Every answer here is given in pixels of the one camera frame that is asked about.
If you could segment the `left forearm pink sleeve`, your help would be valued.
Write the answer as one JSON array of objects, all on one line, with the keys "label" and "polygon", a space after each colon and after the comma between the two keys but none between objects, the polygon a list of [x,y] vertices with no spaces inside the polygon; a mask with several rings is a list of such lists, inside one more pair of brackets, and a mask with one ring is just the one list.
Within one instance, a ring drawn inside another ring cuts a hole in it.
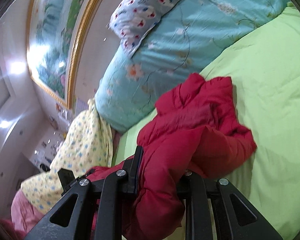
[{"label": "left forearm pink sleeve", "polygon": [[22,187],[13,198],[11,219],[0,222],[10,239],[24,239],[50,209],[37,188]]}]

